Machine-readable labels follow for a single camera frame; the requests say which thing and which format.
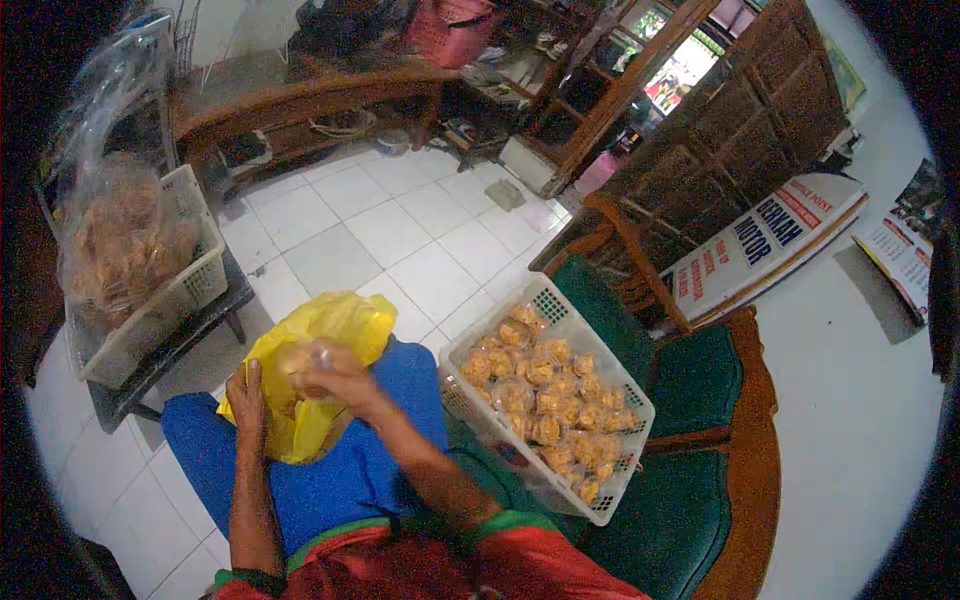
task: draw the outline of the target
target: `cloth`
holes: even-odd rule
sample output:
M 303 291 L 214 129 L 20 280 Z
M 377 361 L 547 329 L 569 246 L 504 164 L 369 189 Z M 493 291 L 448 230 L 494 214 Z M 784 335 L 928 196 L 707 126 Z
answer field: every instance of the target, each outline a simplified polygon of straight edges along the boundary
M 371 366 L 373 378 L 427 439 L 446 451 L 440 384 L 433 354 L 419 344 L 391 340 Z M 217 528 L 228 522 L 236 462 L 236 427 L 216 414 L 210 394 L 176 396 L 160 423 L 183 473 Z M 322 458 L 305 466 L 270 463 L 270 491 L 283 549 L 290 556 L 317 534 L 365 518 L 425 512 L 386 447 L 354 420 Z
M 222 570 L 216 598 L 650 600 L 577 551 L 543 516 L 506 511 L 459 544 L 395 535 L 386 523 L 358 525 L 320 536 L 299 552 L 288 565 L 293 570 L 283 590 L 249 572 Z

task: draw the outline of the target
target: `person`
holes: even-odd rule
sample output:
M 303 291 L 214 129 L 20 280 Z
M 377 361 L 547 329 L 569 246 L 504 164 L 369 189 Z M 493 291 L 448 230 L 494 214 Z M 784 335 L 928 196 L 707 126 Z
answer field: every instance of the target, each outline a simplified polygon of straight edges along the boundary
M 228 381 L 235 427 L 208 394 L 164 407 L 167 441 L 229 541 L 216 598 L 649 600 L 546 517 L 501 508 L 446 457 L 426 348 L 391 340 L 369 370 L 347 348 L 314 348 L 329 362 L 293 375 L 295 386 L 333 394 L 356 419 L 311 465 L 264 457 L 257 361 Z

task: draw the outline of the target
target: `white plastic basket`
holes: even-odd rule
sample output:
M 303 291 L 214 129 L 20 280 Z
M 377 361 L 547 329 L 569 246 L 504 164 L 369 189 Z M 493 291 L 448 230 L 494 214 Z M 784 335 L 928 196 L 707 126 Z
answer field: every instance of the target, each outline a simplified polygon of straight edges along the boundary
M 176 203 L 181 217 L 199 218 L 203 254 L 178 276 L 165 283 L 147 303 L 137 309 L 106 339 L 83 326 L 67 304 L 67 341 L 74 373 L 120 387 L 136 371 L 140 360 L 154 351 L 190 315 L 213 302 L 227 290 L 223 253 L 226 244 L 206 206 L 204 194 L 185 164 L 160 180 L 165 202 Z
M 620 436 L 623 455 L 614 464 L 613 476 L 600 486 L 600 493 L 589 506 L 566 480 L 553 472 L 514 433 L 507 418 L 493 410 L 458 369 L 476 339 L 493 331 L 518 302 L 532 302 L 549 322 L 541 339 L 566 338 L 574 351 L 591 352 L 600 380 L 608 385 L 622 385 L 627 390 L 627 405 L 639 417 L 636 429 Z M 473 429 L 480 443 L 499 456 L 504 467 L 515 473 L 543 506 L 556 513 L 585 516 L 595 525 L 610 522 L 647 442 L 654 421 L 654 407 L 607 345 L 549 278 L 541 273 L 531 274 L 509 297 L 441 350 L 440 373 L 444 406 Z

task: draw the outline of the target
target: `hand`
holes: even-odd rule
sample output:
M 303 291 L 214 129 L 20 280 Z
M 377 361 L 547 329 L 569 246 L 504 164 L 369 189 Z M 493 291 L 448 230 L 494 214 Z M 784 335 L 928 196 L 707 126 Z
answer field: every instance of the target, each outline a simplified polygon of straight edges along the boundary
M 255 358 L 233 372 L 227 380 L 227 401 L 237 423 L 237 435 L 262 440 L 267 410 L 260 390 L 260 361 Z
M 397 413 L 353 350 L 328 340 L 314 342 L 310 350 L 313 367 L 291 375 L 295 388 L 308 396 L 333 394 L 355 417 L 374 427 Z

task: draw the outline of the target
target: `pink basket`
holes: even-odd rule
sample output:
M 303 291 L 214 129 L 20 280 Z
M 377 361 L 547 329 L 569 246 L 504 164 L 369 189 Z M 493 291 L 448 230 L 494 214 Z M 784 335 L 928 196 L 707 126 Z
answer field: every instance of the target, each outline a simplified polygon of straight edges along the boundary
M 459 69 L 476 60 L 503 18 L 487 0 L 424 0 L 407 29 L 407 39 L 437 66 Z M 471 19 L 466 27 L 450 27 Z

